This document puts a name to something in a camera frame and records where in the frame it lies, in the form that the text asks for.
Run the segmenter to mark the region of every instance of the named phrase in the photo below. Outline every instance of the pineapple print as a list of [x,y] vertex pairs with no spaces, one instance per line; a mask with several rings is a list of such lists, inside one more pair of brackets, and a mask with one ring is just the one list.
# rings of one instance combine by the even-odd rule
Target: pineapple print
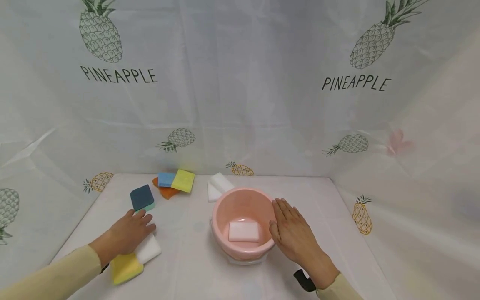
[[123,53],[120,35],[108,17],[115,11],[108,8],[115,0],[109,4],[106,1],[97,0],[95,5],[95,0],[82,0],[86,10],[80,15],[80,33],[90,53],[107,62],[118,62]]
[[338,145],[330,147],[326,151],[324,150],[324,154],[326,154],[327,156],[331,156],[335,154],[339,149],[343,152],[348,153],[367,151],[368,140],[366,137],[360,134],[347,135],[338,143]]
[[4,238],[12,235],[5,228],[15,220],[18,213],[20,198],[18,192],[12,189],[0,189],[0,245],[6,245]]
[[110,179],[112,179],[112,177],[112,173],[103,172],[93,177],[92,180],[85,179],[84,192],[90,193],[92,190],[102,192],[105,186],[110,182]]
[[236,165],[234,161],[229,162],[225,166],[231,169],[232,173],[235,175],[253,176],[252,169],[244,165]]
[[186,147],[195,141],[195,135],[188,129],[178,128],[175,129],[169,136],[168,142],[157,144],[159,150],[165,150],[165,152],[177,151],[177,147]]
[[429,0],[399,0],[398,7],[396,0],[387,0],[385,19],[370,27],[362,35],[350,54],[350,64],[357,69],[363,69],[373,64],[385,52],[393,40],[395,29],[406,23],[406,19],[420,14],[414,12],[419,6]]
[[353,208],[353,220],[355,224],[357,224],[357,228],[360,232],[364,235],[369,235],[372,231],[373,224],[372,220],[370,219],[367,211],[367,204],[371,203],[371,199],[362,195],[361,197],[357,197],[357,203]]

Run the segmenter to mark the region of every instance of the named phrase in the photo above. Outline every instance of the pineapple text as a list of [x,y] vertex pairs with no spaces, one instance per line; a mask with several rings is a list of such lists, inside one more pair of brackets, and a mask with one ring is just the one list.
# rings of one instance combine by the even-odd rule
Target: pineapple text
[[153,69],[148,69],[147,72],[142,72],[142,70],[138,69],[122,69],[121,73],[117,70],[109,70],[109,69],[100,69],[100,68],[90,68],[90,67],[83,67],[82,71],[84,72],[85,76],[87,76],[88,80],[95,80],[100,82],[110,82],[113,84],[117,84],[120,81],[124,83],[157,83],[154,77],[155,75],[152,74]]
[[326,77],[324,81],[324,85],[322,86],[322,91],[325,88],[330,88],[330,91],[335,90],[346,90],[349,88],[356,88],[360,86],[361,88],[370,88],[372,90],[378,90],[379,92],[385,91],[385,87],[388,86],[387,81],[391,79],[385,78],[382,82],[378,81],[378,76],[373,75],[360,75],[360,76],[342,76],[342,77],[334,77],[333,79],[330,77]]

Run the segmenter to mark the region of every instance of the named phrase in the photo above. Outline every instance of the yellow pineapple print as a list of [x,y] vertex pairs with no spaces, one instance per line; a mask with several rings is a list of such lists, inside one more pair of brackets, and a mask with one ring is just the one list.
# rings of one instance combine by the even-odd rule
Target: yellow pineapple print
[[231,169],[232,173],[235,175],[253,176],[252,169],[244,165],[236,165],[234,161],[229,162],[225,166]]
[[352,214],[357,228],[364,235],[369,235],[373,228],[372,220],[367,211],[367,203],[371,203],[371,198],[365,197],[364,195],[357,197],[357,203],[353,208]]
[[97,192],[103,191],[103,189],[110,182],[110,179],[112,179],[112,177],[112,173],[103,172],[93,177],[92,180],[85,179],[84,192],[90,193],[92,190],[95,190]]

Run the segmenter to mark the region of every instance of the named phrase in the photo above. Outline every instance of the white curtain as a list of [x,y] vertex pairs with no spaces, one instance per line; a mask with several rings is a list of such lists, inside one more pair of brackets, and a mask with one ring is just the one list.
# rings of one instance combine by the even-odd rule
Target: white curtain
[[0,3],[0,288],[111,174],[235,162],[331,177],[398,299],[478,298],[480,3],[109,3]]

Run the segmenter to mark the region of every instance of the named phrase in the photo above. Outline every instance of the beige sleeve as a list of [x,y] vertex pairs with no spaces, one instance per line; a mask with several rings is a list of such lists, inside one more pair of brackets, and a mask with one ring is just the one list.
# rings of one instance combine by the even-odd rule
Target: beige sleeve
[[318,289],[317,296],[320,300],[363,300],[343,274],[338,275],[326,289]]
[[0,291],[2,300],[65,300],[102,268],[97,253],[83,246],[59,261]]

